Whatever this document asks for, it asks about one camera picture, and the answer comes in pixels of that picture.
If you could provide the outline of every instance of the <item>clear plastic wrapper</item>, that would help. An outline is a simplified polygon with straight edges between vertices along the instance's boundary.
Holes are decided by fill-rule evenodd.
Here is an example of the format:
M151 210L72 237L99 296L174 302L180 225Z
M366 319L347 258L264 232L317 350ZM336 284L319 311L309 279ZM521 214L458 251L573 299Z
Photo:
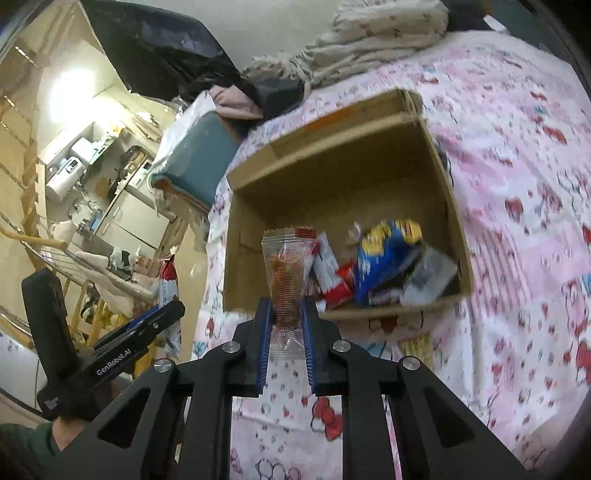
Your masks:
M314 262L316 232L309 228L266 231L261 246L275 309L271 353L301 356L304 354L304 342L299 305L306 294Z
M457 264L444 253L426 246L420 262L404 283L402 305L426 305L437 300L457 273Z

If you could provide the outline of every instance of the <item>red snack package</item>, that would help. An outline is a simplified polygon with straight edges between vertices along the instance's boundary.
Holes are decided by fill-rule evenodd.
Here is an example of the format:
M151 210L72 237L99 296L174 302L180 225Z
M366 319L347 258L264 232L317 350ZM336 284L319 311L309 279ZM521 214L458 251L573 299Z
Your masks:
M324 232L320 233L317 240L320 243L320 251L314 257L314 274L324 298L326 298L326 308L335 309L353 299L353 289L336 273L339 264L329 245L326 234Z
M174 268L174 255L163 260L160 267L160 307L164 307L169 301L178 298L178 277Z
M355 261L353 259L342 265L336 274L345 280L349 287L355 288Z

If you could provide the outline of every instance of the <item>snack package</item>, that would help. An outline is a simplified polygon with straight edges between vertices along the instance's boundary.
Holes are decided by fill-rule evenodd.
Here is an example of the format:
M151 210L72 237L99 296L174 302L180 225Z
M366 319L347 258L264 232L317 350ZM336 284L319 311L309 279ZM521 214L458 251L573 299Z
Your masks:
M355 288L355 262L349 260L338 268L336 274L347 282L347 285L351 288Z
M326 299L326 308L335 309L353 299L353 289L339 275L336 261L325 232L318 235L320 249L314 259L314 275Z
M382 220L360 241L355 269L355 303L369 305L369 293L409 268L421 252L421 227L412 220Z
M370 292L368 296L368 303L370 306L377 305L395 305L400 303L403 290L401 288L388 288L378 292Z
M421 260L404 283L402 305L434 302L456 276L457 264L444 253L426 247Z
M162 260L160 267L160 297L158 304L162 308L169 301L178 298L178 277L174 268L174 255ZM168 356L178 358L181 353L181 322L174 322L170 327L159 334L164 334L166 340L165 350Z
M316 311L318 313L322 313L326 311L326 300L322 299L322 300L318 300L316 302Z
M310 228L265 231L261 246L275 309L271 350L277 354L301 354L300 301L306 294L317 251L316 231Z

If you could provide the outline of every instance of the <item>cardboard box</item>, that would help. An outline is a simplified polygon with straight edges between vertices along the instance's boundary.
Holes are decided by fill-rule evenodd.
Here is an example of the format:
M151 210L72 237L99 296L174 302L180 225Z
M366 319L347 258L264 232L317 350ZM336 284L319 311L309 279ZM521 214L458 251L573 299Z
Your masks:
M268 229L309 225L326 231L342 264L354 221L413 219L427 243L458 263L458 276L422 307L354 304L328 319L369 319L440 308L472 293L472 272L457 208L416 93L395 90L356 103L263 147L228 174L230 207L223 307L254 312L268 296L261 249Z

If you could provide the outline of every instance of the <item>bed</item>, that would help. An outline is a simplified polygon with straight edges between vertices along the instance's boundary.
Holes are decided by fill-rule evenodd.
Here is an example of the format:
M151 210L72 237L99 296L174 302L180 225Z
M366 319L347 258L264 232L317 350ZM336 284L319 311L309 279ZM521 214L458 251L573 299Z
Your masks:
M449 160L475 292L440 312L340 322L341 333L392 360L401 339L428 333L439 378L528 469L539 468L591 385L591 103L570 65L507 35L451 33L411 58L315 90L251 132L229 169L322 115L395 87L422 95ZM222 309L231 201L224 177L209 213L193 358L248 319ZM311 395L305 371L303 358L272 357L263 395L235 399L232 478L342 478L340 398ZM391 438L397 463L392 428Z

